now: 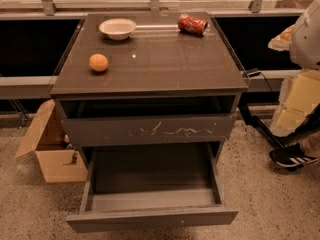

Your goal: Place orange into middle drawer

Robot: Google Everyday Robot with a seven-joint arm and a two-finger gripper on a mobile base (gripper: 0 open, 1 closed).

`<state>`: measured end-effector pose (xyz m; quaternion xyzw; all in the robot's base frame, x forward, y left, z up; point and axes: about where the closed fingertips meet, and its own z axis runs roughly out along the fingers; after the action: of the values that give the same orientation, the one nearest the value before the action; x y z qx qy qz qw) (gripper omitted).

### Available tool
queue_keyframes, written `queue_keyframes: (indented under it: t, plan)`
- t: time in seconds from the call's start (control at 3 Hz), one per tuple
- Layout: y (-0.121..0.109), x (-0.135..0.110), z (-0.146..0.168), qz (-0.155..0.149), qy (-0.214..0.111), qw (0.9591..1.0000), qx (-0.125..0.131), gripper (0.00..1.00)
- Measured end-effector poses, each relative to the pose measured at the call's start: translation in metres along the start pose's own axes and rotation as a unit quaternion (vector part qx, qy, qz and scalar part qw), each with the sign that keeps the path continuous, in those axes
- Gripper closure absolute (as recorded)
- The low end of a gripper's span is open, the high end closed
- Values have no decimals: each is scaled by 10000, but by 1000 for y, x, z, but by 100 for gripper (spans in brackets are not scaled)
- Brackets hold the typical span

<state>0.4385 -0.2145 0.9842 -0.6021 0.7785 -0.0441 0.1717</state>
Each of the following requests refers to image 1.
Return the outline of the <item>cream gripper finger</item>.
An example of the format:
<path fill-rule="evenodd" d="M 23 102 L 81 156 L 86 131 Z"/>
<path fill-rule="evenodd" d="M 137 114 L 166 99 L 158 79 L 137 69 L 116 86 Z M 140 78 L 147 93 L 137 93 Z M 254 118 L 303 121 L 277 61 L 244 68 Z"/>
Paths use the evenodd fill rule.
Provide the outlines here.
<path fill-rule="evenodd" d="M 289 51 L 294 27 L 295 25 L 291 25 L 272 38 L 268 43 L 268 47 L 275 51 Z"/>
<path fill-rule="evenodd" d="M 293 133 L 320 104 L 320 71 L 302 69 L 282 82 L 279 106 L 276 108 L 270 131 L 278 137 Z"/>

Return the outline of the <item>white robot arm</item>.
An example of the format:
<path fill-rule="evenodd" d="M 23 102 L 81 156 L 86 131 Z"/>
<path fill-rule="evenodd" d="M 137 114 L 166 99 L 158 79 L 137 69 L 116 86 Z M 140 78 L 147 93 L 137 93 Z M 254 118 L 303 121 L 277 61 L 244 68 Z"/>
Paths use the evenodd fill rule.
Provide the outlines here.
<path fill-rule="evenodd" d="M 281 86 L 279 107 L 270 130 L 279 137 L 295 132 L 320 104 L 320 0 L 314 0 L 298 20 L 268 43 L 275 51 L 288 51 L 301 67 Z"/>

